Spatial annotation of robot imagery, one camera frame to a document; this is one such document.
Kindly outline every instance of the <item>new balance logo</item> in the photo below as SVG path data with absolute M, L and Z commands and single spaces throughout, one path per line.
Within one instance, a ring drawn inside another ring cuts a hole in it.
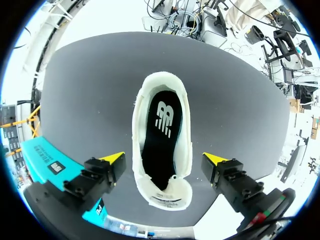
M 167 106 L 163 101 L 160 101 L 156 114 L 160 119 L 155 120 L 155 126 L 161 129 L 161 131 L 170 138 L 171 130 L 168 127 L 172 126 L 174 110 L 171 106 Z

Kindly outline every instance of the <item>yellow cable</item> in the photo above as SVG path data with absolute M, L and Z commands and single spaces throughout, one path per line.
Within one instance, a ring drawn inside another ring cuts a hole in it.
M 204 10 L 202 9 L 200 12 L 198 12 L 198 13 L 194 16 L 193 27 L 192 27 L 192 29 L 191 29 L 191 31 L 190 31 L 189 36 L 191 35 L 192 31 L 193 31 L 193 30 L 195 29 L 195 27 L 196 27 L 196 17 L 197 17 L 198 15 L 202 14 L 203 11 L 204 11 Z

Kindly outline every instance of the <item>screw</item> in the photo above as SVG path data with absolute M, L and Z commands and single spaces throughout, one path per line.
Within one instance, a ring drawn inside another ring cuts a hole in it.
M 242 190 L 242 196 L 246 199 L 250 196 L 251 191 L 249 189 L 243 189 Z
M 228 180 L 229 180 L 229 181 L 232 181 L 232 180 L 234 180 L 235 178 L 236 178 L 236 176 L 233 175 L 233 174 L 231 174 L 231 175 L 228 176 Z
M 75 189 L 74 191 L 76 194 L 80 194 L 80 195 L 84 195 L 84 190 L 81 187 L 78 187 L 77 189 Z
M 91 178 L 97 179 L 97 178 L 98 178 L 98 175 L 97 175 L 97 174 L 91 174 Z

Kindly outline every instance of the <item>shoe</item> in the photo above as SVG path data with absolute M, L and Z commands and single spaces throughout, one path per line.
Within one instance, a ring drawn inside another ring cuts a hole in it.
M 146 77 L 132 116 L 132 170 L 140 194 L 167 211 L 186 209 L 192 188 L 190 109 L 182 81 L 169 72 Z

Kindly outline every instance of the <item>black insole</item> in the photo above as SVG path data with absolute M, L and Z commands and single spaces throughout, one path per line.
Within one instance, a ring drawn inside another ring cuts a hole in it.
M 181 128 L 182 107 L 175 92 L 158 92 L 149 107 L 142 164 L 146 174 L 165 190 L 169 178 L 176 174 L 174 151 Z

